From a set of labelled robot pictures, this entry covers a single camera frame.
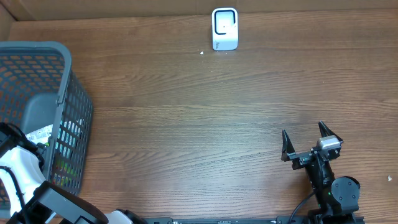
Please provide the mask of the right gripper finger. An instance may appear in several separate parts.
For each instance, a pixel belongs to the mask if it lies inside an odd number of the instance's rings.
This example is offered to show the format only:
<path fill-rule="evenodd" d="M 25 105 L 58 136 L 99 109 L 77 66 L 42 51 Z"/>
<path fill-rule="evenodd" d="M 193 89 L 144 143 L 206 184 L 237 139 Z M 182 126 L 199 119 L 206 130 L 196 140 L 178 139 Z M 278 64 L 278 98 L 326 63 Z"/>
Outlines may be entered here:
<path fill-rule="evenodd" d="M 286 132 L 286 130 L 282 130 L 282 153 L 281 160 L 284 162 L 290 161 L 293 156 L 296 154 L 293 144 Z"/>
<path fill-rule="evenodd" d="M 318 122 L 318 127 L 320 129 L 321 136 L 328 137 L 328 136 L 335 136 L 340 143 L 343 143 L 343 139 L 339 137 L 339 135 L 335 134 L 323 121 Z"/>

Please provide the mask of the white tube with gold cap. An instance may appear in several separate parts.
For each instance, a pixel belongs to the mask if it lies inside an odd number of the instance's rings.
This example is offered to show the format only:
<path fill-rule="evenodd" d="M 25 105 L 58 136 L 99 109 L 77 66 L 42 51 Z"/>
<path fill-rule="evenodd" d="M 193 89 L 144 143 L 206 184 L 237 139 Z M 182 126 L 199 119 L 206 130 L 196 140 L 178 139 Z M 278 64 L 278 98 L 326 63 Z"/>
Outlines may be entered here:
<path fill-rule="evenodd" d="M 75 138 L 68 134 L 68 131 L 74 135 L 80 135 L 83 132 L 80 126 L 84 124 L 84 121 L 84 119 L 79 119 L 76 121 L 61 121 L 60 125 L 67 130 L 63 131 L 62 128 L 59 128 L 57 137 L 62 141 L 66 140 L 66 142 L 69 144 L 75 143 Z M 26 137 L 28 140 L 35 144 L 42 143 L 49 145 L 49 137 L 52 135 L 52 128 L 53 125 L 50 124 L 29 134 L 26 134 Z"/>

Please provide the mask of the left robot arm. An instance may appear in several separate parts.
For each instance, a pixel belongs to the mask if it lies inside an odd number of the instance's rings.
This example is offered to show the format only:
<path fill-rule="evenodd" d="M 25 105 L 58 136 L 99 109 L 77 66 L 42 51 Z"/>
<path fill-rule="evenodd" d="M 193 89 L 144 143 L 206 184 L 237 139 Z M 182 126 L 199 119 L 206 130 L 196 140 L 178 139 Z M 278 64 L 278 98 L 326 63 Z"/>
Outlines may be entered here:
<path fill-rule="evenodd" d="M 14 124 L 1 123 L 1 181 L 11 204 L 9 223 L 48 223 L 54 216 L 62 223 L 145 223 L 129 210 L 103 213 L 86 200 L 49 182 L 41 168 L 42 144 L 28 140 Z"/>

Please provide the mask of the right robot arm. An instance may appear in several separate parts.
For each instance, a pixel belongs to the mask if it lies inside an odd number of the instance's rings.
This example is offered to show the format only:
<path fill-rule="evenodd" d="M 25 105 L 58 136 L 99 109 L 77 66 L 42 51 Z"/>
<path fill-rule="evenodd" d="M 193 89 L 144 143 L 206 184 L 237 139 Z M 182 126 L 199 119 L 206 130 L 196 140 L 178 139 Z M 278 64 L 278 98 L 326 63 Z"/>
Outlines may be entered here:
<path fill-rule="evenodd" d="M 282 131 L 281 160 L 291 161 L 293 170 L 305 169 L 312 193 L 293 210 L 290 217 L 278 218 L 279 223 L 364 223 L 356 217 L 359 210 L 360 183 L 353 177 L 336 178 L 330 161 L 340 156 L 343 139 L 323 121 L 318 123 L 321 138 L 308 152 L 297 153 L 286 132 Z"/>

